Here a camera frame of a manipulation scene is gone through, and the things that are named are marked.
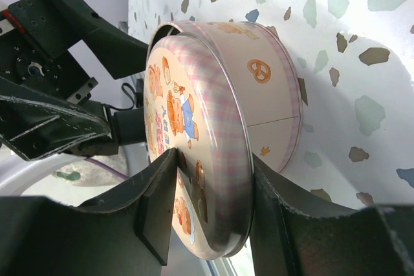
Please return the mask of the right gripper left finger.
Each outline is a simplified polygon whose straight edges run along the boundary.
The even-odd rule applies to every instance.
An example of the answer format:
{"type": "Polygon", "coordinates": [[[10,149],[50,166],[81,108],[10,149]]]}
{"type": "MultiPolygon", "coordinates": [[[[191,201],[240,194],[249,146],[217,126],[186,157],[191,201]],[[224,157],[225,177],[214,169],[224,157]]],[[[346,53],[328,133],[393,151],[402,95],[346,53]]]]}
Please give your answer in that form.
{"type": "Polygon", "coordinates": [[[1,198],[2,275],[160,275],[168,262],[177,151],[80,206],[1,198]]]}

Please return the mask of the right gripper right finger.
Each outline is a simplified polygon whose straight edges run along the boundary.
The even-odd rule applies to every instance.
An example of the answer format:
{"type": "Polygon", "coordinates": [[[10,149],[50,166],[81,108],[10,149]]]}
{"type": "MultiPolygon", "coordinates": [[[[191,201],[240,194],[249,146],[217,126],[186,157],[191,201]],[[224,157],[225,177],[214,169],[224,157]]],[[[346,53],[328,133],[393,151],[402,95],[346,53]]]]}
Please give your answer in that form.
{"type": "Polygon", "coordinates": [[[355,210],[313,195],[258,157],[254,170],[256,275],[413,274],[413,206],[355,210]]]}

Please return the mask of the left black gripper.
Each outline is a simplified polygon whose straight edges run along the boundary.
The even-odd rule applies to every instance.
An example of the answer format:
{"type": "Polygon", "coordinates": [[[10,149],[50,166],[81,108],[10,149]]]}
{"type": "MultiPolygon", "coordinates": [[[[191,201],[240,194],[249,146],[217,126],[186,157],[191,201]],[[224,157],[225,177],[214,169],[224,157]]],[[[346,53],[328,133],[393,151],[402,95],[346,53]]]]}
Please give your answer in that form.
{"type": "Polygon", "coordinates": [[[146,68],[148,44],[84,0],[51,2],[1,3],[1,143],[26,161],[111,132],[79,106],[97,85],[69,52],[80,39],[116,80],[146,68]]]}

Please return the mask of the round metal tin lid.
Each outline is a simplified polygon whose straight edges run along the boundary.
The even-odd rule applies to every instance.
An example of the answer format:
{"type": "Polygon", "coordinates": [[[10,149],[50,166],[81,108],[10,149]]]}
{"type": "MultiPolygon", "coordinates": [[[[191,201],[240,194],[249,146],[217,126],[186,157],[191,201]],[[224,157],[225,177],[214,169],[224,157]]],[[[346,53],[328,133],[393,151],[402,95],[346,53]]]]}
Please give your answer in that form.
{"type": "Polygon", "coordinates": [[[244,245],[252,221],[252,154],[234,88],[212,47],[189,33],[157,41],[147,60],[149,157],[177,152],[172,226],[204,260],[244,245]]]}

